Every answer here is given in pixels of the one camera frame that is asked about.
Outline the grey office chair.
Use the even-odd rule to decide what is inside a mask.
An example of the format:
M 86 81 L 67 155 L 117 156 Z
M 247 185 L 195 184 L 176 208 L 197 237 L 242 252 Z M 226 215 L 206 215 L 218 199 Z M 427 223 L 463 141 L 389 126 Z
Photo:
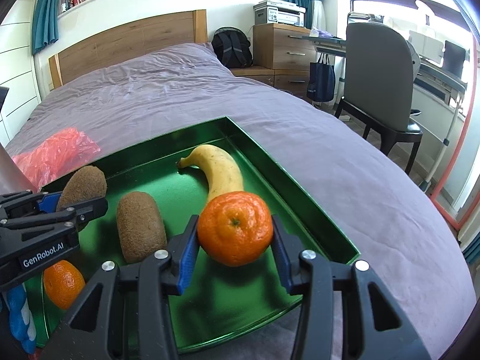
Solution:
M 423 132 L 411 118 L 414 61 L 404 37 L 384 24 L 350 23 L 346 27 L 344 94 L 334 116 L 343 111 L 364 124 L 363 139 L 373 130 L 380 151 L 411 143 L 405 172 L 413 168 Z

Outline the pink plastic sheet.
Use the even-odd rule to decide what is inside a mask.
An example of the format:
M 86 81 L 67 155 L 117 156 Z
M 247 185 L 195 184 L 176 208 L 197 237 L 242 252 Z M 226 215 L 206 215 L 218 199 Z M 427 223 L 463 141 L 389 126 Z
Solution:
M 100 151 L 100 146 L 85 132 L 68 127 L 49 136 L 35 149 L 14 155 L 12 159 L 34 189 L 39 190 L 88 164 Z

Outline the small orange mandarin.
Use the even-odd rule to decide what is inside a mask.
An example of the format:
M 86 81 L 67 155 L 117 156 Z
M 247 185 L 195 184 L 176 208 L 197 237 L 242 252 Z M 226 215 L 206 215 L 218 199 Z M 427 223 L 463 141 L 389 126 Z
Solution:
M 225 193 L 211 200 L 199 216 L 199 244 L 215 261 L 241 267 L 256 261 L 273 237 L 270 209 L 256 194 Z

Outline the wooden drawer cabinet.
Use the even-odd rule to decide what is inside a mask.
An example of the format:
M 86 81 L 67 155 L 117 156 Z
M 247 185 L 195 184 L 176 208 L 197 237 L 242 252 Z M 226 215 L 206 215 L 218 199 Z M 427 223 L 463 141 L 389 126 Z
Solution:
M 288 24 L 253 27 L 253 65 L 233 68 L 236 77 L 247 77 L 307 100 L 310 64 L 317 60 L 310 31 Z

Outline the white printer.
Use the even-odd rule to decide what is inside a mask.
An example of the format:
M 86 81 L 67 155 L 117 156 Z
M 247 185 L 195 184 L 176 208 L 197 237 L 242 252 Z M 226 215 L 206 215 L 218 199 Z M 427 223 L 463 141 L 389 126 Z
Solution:
M 255 24 L 287 24 L 304 27 L 306 9 L 281 0 L 264 0 L 253 6 Z

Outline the teal curtain left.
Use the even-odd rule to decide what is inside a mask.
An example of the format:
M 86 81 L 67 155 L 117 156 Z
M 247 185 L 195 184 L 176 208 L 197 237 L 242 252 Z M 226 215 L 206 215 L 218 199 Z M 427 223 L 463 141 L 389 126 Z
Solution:
M 59 39 L 58 0 L 37 0 L 32 18 L 32 55 Z

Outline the stainless steel black kettle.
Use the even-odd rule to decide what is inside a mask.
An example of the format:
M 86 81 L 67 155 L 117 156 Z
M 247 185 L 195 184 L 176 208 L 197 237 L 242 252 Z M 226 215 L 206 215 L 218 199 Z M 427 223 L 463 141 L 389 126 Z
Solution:
M 0 193 L 9 194 L 24 190 L 36 192 L 38 188 L 29 181 L 0 145 Z

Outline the grey purple bed cover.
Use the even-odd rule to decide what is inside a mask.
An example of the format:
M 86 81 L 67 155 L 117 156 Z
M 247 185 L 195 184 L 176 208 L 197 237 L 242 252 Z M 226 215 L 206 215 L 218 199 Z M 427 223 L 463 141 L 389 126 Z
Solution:
M 222 116 L 264 147 L 353 241 L 439 359 L 476 303 L 470 270 L 442 215 L 401 168 L 343 122 L 234 76 L 209 44 L 171 46 L 52 91 L 7 152 L 28 152 L 72 127 L 105 156 Z

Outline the wooden headboard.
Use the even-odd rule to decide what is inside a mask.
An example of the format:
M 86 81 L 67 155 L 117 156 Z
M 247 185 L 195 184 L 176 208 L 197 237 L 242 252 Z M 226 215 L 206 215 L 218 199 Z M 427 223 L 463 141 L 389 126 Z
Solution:
M 102 31 L 49 58 L 55 89 L 100 68 L 182 43 L 208 42 L 207 11 L 189 10 L 139 19 Z

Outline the white wardrobe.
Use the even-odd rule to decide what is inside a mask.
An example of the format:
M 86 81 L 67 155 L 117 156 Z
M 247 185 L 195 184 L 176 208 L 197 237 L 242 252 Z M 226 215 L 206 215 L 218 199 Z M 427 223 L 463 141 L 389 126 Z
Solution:
M 32 56 L 32 16 L 36 0 L 16 0 L 1 22 L 1 144 L 21 130 L 41 99 Z

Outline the brown kiwi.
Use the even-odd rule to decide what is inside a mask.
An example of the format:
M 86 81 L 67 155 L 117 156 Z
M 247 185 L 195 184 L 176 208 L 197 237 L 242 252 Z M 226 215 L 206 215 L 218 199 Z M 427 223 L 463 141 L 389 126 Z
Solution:
M 71 177 L 58 200 L 56 211 L 62 211 L 77 203 L 89 201 L 107 194 L 104 173 L 96 166 L 84 166 Z
M 168 244 L 160 210 L 148 193 L 126 193 L 118 203 L 116 223 L 127 263 L 139 263 Z

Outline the large orange mandarin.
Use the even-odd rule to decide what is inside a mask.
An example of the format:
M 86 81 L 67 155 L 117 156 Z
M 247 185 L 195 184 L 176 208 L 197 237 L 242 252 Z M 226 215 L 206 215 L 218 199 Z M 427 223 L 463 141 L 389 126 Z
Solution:
M 86 286 L 80 271 L 67 260 L 61 260 L 43 272 L 43 285 L 52 303 L 66 311 Z

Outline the yellow banana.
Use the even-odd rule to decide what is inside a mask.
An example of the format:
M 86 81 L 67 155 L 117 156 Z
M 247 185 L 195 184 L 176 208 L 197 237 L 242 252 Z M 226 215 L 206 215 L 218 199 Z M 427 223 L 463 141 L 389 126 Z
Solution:
M 197 167 L 205 174 L 208 180 L 207 204 L 220 195 L 244 190 L 239 165 L 218 146 L 199 145 L 187 157 L 180 158 L 176 166 L 178 169 Z

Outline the dark blue tote bag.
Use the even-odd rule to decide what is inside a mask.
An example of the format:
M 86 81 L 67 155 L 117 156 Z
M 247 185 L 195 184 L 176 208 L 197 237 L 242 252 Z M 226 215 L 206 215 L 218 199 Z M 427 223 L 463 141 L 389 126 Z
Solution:
M 335 95 L 335 67 L 329 55 L 320 53 L 317 62 L 310 63 L 307 97 L 313 102 L 330 102 Z

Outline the black backpack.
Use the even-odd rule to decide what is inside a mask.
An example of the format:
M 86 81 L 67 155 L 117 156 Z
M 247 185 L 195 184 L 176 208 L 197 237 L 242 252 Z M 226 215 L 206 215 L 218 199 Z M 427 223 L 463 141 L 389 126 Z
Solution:
M 251 42 L 238 28 L 219 28 L 214 33 L 211 45 L 216 57 L 227 68 L 249 68 L 253 65 Z

